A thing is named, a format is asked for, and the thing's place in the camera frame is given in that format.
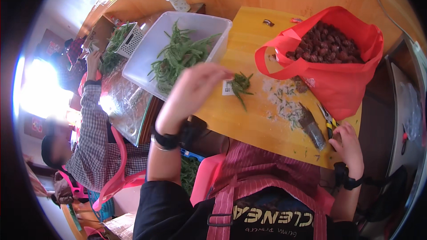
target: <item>plastic bag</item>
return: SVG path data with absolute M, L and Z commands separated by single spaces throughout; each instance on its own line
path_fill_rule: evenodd
M 354 39 L 365 64 L 323 64 L 307 62 L 302 58 L 293 61 L 286 57 L 294 51 L 307 33 L 319 20 L 332 24 L 349 39 Z M 259 72 L 278 80 L 300 76 L 313 94 L 336 119 L 343 120 L 356 114 L 365 94 L 366 84 L 383 55 L 383 34 L 377 26 L 366 24 L 342 7 L 330 7 L 309 19 L 282 31 L 255 52 Z M 282 70 L 270 73 L 265 62 L 267 47 L 276 49 Z
M 421 108 L 418 102 L 417 92 L 410 83 L 400 83 L 402 89 L 402 103 L 404 117 L 407 117 L 403 123 L 406 134 L 410 141 L 414 141 L 420 136 L 420 125 L 421 125 Z

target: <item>sunlight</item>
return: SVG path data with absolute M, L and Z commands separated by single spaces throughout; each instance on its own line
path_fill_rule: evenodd
M 49 115 L 64 117 L 73 92 L 59 87 L 56 71 L 50 63 L 35 59 L 26 70 L 21 90 L 21 107 L 41 118 Z

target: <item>pink apron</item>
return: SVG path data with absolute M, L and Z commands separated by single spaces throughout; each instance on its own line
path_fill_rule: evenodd
M 320 181 L 318 166 L 237 142 L 227 154 L 209 198 L 215 197 L 208 217 L 208 240 L 229 239 L 233 202 L 262 189 L 284 189 L 314 212 L 313 239 L 326 240 L 326 215 L 312 197 Z

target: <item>red tote bag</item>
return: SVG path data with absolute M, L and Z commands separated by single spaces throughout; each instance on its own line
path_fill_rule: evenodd
M 301 37 L 318 21 L 333 24 L 349 39 L 354 39 L 365 64 L 323 64 L 288 59 L 287 51 L 295 51 Z M 270 73 L 265 62 L 267 47 L 276 49 L 282 70 Z M 336 119 L 343 120 L 356 114 L 365 94 L 366 84 L 383 55 L 383 34 L 377 26 L 366 24 L 342 7 L 330 7 L 309 19 L 282 31 L 255 52 L 255 63 L 259 72 L 277 80 L 300 76 L 313 94 Z

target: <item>white paper label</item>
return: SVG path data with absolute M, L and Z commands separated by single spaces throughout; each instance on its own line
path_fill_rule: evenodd
M 222 81 L 222 95 L 234 95 L 230 81 Z

